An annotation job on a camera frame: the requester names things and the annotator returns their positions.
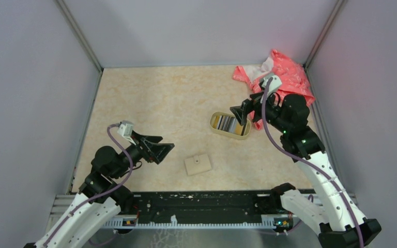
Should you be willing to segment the beige tray of cards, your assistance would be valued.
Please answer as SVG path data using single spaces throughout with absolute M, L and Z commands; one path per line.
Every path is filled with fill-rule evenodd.
M 252 128 L 250 120 L 247 120 L 245 125 L 241 125 L 233 114 L 224 112 L 214 112 L 209 125 L 212 132 L 237 140 L 247 139 Z

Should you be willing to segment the beige card holder wallet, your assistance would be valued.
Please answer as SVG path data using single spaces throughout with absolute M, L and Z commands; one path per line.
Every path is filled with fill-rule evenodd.
M 195 155 L 184 160 L 186 174 L 193 176 L 212 170 L 208 154 Z

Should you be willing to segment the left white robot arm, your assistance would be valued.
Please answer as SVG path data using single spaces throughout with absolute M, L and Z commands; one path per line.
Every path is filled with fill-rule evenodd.
M 127 148 L 112 140 L 120 152 L 111 146 L 96 151 L 91 172 L 69 207 L 42 238 L 25 247 L 83 247 L 108 220 L 133 210 L 134 195 L 125 183 L 135 164 L 142 160 L 160 164 L 175 145 L 135 131 L 129 138 Z

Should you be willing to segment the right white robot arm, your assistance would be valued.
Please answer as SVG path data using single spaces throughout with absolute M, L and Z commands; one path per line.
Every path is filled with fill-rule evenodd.
M 310 227 L 322 247 L 366 247 L 380 233 L 381 225 L 356 206 L 334 172 L 326 148 L 308 126 L 309 108 L 302 95 L 281 98 L 272 93 L 252 94 L 239 106 L 230 108 L 244 125 L 253 113 L 255 120 L 281 132 L 278 149 L 291 157 L 310 181 L 320 205 L 316 205 L 289 183 L 272 189 L 273 211 L 289 211 Z

